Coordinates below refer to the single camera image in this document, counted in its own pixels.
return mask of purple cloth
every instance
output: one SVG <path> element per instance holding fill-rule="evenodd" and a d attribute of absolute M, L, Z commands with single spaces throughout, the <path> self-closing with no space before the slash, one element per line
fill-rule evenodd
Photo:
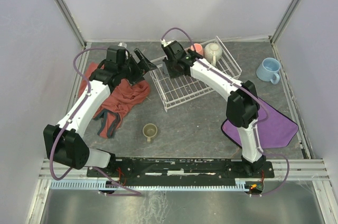
<path fill-rule="evenodd" d="M 269 110 L 269 119 L 258 124 L 259 141 L 262 148 L 279 148 L 287 146 L 298 131 L 298 125 L 272 106 L 261 100 Z M 258 120 L 266 117 L 265 111 L 258 110 Z M 228 120 L 222 127 L 223 133 L 235 144 L 241 146 L 241 140 L 237 128 Z"/>

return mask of white wire rack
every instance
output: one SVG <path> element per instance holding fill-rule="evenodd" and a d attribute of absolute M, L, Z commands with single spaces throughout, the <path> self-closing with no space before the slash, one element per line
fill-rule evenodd
<path fill-rule="evenodd" d="M 218 36 L 213 40 L 201 43 L 201 45 L 205 47 L 208 43 L 212 42 L 219 44 L 223 50 L 223 55 L 216 63 L 216 67 L 227 75 L 238 79 L 242 70 Z M 150 75 L 166 112 L 168 109 L 214 91 L 204 82 L 189 76 L 180 76 L 174 79 L 169 78 L 162 70 L 162 60 L 164 58 L 165 56 L 152 60 L 152 63 L 157 65 L 157 69 L 151 71 Z"/>

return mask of white wall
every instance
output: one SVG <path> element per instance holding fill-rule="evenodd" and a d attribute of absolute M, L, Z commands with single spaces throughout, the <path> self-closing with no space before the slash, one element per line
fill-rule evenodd
<path fill-rule="evenodd" d="M 195 39 L 273 34 L 291 0 L 65 0 L 82 35 L 158 40 L 173 26 Z M 181 33 L 172 38 L 184 39 Z"/>
<path fill-rule="evenodd" d="M 338 0 L 302 0 L 277 47 L 316 157 L 338 194 Z"/>
<path fill-rule="evenodd" d="M 1 0 L 0 10 L 0 222 L 16 224 L 45 156 L 43 129 L 65 114 L 81 47 L 54 0 Z"/>

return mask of floor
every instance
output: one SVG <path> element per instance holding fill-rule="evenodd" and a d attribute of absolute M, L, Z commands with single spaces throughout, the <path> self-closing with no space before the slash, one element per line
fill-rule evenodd
<path fill-rule="evenodd" d="M 181 42 L 188 47 L 189 43 Z M 92 48 L 107 48 L 113 43 L 93 43 Z M 129 42 L 127 49 L 139 48 L 150 60 L 164 56 L 159 42 Z M 277 110 L 290 117 L 287 99 L 281 82 L 273 85 L 259 80 L 257 67 L 266 57 L 274 57 L 269 42 L 227 42 L 226 47 L 242 68 L 240 80 L 251 80 L 258 96 Z M 90 63 L 99 63 L 106 56 L 104 51 L 90 51 Z M 220 127 L 226 119 L 226 102 L 216 92 L 174 107 L 165 112 L 150 75 L 145 79 L 151 86 L 151 93 L 142 104 L 136 105 L 123 119 L 115 137 L 105 139 L 97 135 L 100 121 L 92 120 L 84 135 L 84 141 L 92 148 L 113 152 L 117 156 L 142 157 L 223 157 L 241 156 L 241 149 L 224 136 Z M 142 128 L 153 123 L 158 136 L 147 143 Z M 299 141 L 295 136 L 284 148 L 266 150 L 283 153 L 290 159 L 303 158 Z"/>
<path fill-rule="evenodd" d="M 267 190 L 278 182 L 265 182 Z M 311 181 L 287 182 L 274 195 L 244 192 L 142 191 L 104 197 L 97 191 L 50 190 L 41 224 L 53 223 L 325 223 Z"/>

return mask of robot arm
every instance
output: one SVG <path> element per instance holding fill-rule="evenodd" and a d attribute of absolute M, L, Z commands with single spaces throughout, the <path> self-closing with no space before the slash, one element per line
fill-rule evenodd
<path fill-rule="evenodd" d="M 260 146 L 256 145 L 252 126 L 257 121 L 259 105 L 249 95 L 233 85 L 234 83 L 241 85 L 257 96 L 254 84 L 250 81 L 242 83 L 232 79 L 210 65 L 195 51 L 186 52 L 176 41 L 162 44 L 162 49 L 167 56 L 164 62 L 171 78 L 188 75 L 199 79 L 215 89 L 227 101 L 227 118 L 238 128 L 241 138 L 242 161 L 248 167 L 248 173 L 259 169 L 265 157 L 257 150 Z M 90 93 L 88 94 L 86 89 L 74 107 L 56 126 L 47 125 L 45 128 L 43 134 L 48 158 L 50 158 L 56 137 L 68 122 L 56 146 L 54 161 L 75 169 L 81 169 L 84 166 L 114 167 L 114 154 L 91 149 L 82 138 L 96 110 L 122 79 L 127 79 L 133 85 L 143 80 L 146 72 L 157 68 L 138 49 L 134 52 L 140 60 L 138 63 L 125 48 L 120 46 L 108 48 L 107 58 L 89 78 Z M 85 104 L 79 107 L 85 96 L 88 96 Z M 75 110 L 77 110 L 76 115 L 70 120 L 70 114 Z"/>

